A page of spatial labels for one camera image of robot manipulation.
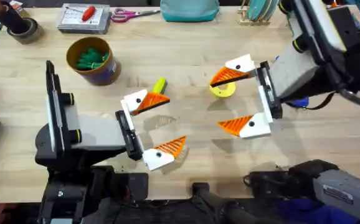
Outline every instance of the gray device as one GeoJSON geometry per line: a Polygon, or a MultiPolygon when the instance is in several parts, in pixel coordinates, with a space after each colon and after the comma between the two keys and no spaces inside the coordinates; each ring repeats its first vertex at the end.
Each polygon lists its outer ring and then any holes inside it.
{"type": "Polygon", "coordinates": [[[342,170],[322,172],[313,179],[316,198],[360,219],[360,179],[342,170]]]}
{"type": "Polygon", "coordinates": [[[57,28],[64,33],[106,34],[111,24],[110,6],[105,4],[68,4],[62,6],[57,28]],[[88,21],[82,21],[83,14],[90,6],[96,11],[88,21]]]}

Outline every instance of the blue cloth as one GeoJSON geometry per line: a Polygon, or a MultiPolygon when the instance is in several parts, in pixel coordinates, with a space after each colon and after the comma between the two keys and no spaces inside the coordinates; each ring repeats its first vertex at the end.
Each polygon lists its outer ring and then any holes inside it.
{"type": "Polygon", "coordinates": [[[281,200],[277,209],[287,219],[308,224],[356,224],[357,218],[327,205],[320,206],[309,199],[281,200]]]}
{"type": "Polygon", "coordinates": [[[161,0],[161,12],[168,22],[211,21],[219,12],[219,0],[161,0]]]}

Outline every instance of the red object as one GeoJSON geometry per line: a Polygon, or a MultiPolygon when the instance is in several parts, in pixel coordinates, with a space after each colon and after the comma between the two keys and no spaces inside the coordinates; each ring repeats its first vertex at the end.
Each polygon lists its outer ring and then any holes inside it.
{"type": "Polygon", "coordinates": [[[95,12],[95,7],[94,6],[90,6],[88,9],[86,9],[86,11],[83,13],[83,17],[82,20],[88,21],[89,18],[91,18],[94,15],[95,12]]]}

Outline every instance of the plate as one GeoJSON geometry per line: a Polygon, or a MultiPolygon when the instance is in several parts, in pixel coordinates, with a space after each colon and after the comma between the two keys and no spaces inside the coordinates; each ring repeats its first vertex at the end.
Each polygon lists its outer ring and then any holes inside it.
{"type": "Polygon", "coordinates": [[[280,0],[272,0],[272,3],[270,4],[270,7],[268,7],[266,15],[264,15],[264,17],[263,17],[264,21],[271,18],[271,16],[274,14],[279,2],[280,2],[280,0]]]}
{"type": "Polygon", "coordinates": [[[266,16],[268,8],[272,5],[273,1],[274,0],[266,0],[266,3],[265,3],[265,5],[263,6],[263,9],[262,9],[262,13],[260,13],[260,16],[259,16],[259,18],[257,20],[261,20],[266,16]]]}
{"type": "Polygon", "coordinates": [[[248,19],[254,21],[259,18],[259,15],[260,13],[262,13],[262,9],[265,3],[266,0],[252,0],[247,13],[248,19]]]}

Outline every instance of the tape roll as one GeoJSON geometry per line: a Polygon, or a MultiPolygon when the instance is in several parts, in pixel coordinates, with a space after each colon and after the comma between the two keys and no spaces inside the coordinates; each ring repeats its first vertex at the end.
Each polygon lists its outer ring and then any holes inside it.
{"type": "Polygon", "coordinates": [[[232,82],[225,84],[224,89],[220,89],[219,86],[211,87],[209,85],[209,90],[217,97],[221,97],[221,98],[229,97],[233,95],[233,93],[235,92],[235,83],[232,82]]]}
{"type": "Polygon", "coordinates": [[[11,37],[18,40],[18,42],[22,44],[30,44],[36,41],[43,34],[43,29],[38,25],[36,20],[32,18],[23,19],[29,25],[28,31],[23,34],[15,34],[10,29],[7,29],[7,32],[11,37]]]}

